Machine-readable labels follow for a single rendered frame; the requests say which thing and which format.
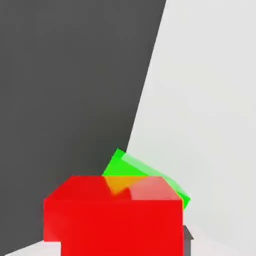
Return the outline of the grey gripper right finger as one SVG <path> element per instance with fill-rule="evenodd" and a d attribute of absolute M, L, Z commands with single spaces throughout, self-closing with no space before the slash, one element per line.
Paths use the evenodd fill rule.
<path fill-rule="evenodd" d="M 196 225 L 184 225 L 183 256 L 232 256 L 232 250 L 206 237 Z"/>

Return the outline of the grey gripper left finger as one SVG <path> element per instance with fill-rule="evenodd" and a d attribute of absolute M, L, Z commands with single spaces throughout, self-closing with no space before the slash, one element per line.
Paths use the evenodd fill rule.
<path fill-rule="evenodd" d="M 42 240 L 4 256 L 61 256 L 61 243 Z"/>

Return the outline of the small red cube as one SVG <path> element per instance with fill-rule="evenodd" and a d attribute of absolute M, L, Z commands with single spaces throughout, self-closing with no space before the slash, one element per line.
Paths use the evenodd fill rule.
<path fill-rule="evenodd" d="M 183 201 L 160 176 L 72 176 L 43 210 L 60 256 L 183 256 Z"/>

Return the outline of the small green cube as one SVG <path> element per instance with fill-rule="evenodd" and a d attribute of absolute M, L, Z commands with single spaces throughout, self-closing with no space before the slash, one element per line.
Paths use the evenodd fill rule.
<path fill-rule="evenodd" d="M 114 152 L 102 176 L 160 176 L 163 177 L 163 179 L 181 197 L 183 210 L 191 200 L 190 196 L 174 179 L 150 167 L 119 148 Z"/>

